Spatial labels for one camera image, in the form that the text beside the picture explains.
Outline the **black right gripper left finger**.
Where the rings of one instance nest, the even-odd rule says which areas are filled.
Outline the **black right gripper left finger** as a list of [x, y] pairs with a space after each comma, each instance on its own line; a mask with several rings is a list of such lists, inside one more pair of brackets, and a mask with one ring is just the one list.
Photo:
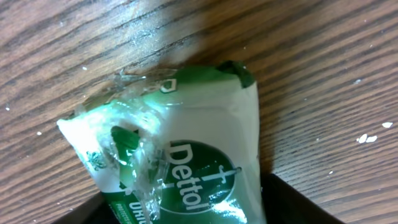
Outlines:
[[119, 224], [101, 193], [62, 216], [53, 224]]

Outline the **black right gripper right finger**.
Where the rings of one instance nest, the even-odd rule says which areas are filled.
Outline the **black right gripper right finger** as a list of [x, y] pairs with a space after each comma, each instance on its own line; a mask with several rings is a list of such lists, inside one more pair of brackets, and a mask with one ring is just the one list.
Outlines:
[[275, 174], [261, 177], [268, 224], [345, 224]]

